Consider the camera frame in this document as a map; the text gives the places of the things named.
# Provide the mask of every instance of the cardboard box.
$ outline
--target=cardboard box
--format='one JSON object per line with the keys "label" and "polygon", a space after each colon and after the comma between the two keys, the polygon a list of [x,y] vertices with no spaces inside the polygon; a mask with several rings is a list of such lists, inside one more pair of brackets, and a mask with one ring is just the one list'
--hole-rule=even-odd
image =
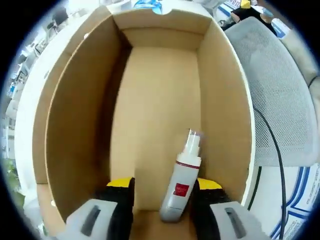
{"label": "cardboard box", "polygon": [[211,18],[105,9],[68,60],[47,116],[46,174],[62,219],[109,180],[134,176],[131,238],[194,239],[188,216],[164,224],[156,211],[189,128],[204,134],[200,176],[242,199],[252,150],[245,81]]}

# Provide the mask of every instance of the spray bottle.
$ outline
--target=spray bottle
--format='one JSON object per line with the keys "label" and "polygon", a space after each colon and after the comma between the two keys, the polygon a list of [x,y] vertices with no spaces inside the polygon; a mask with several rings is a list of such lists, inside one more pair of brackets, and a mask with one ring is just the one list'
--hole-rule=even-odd
{"label": "spray bottle", "polygon": [[177,156],[160,209],[160,218],[164,222],[178,222],[186,207],[201,164],[201,158],[198,157],[199,145],[200,134],[190,129],[183,152]]}

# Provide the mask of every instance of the bottle label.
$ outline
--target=bottle label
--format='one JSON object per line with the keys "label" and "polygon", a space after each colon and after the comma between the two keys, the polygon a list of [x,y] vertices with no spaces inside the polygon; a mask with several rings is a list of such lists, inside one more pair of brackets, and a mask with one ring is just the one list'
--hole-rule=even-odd
{"label": "bottle label", "polygon": [[180,197],[185,197],[187,195],[188,189],[189,189],[188,185],[177,183],[175,185],[175,189],[174,189],[173,195],[180,196]]}

